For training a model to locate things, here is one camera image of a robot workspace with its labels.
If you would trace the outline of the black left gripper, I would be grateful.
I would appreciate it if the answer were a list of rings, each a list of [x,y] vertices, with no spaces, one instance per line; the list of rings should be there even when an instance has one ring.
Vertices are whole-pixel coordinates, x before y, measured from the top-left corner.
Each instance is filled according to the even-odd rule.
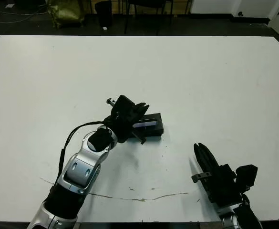
[[[115,133],[118,143],[124,143],[133,135],[143,144],[146,138],[135,130],[133,125],[145,115],[148,108],[149,105],[146,103],[130,107],[114,106],[111,114],[104,119],[104,125]]]

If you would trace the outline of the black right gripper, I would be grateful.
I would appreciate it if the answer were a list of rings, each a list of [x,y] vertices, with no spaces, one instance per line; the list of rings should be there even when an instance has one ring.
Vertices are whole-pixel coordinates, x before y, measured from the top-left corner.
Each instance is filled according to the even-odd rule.
[[[194,183],[201,182],[209,201],[218,207],[240,203],[242,195],[234,181],[237,175],[230,166],[219,166],[214,155],[204,144],[194,144],[194,153],[203,172],[191,178]]]

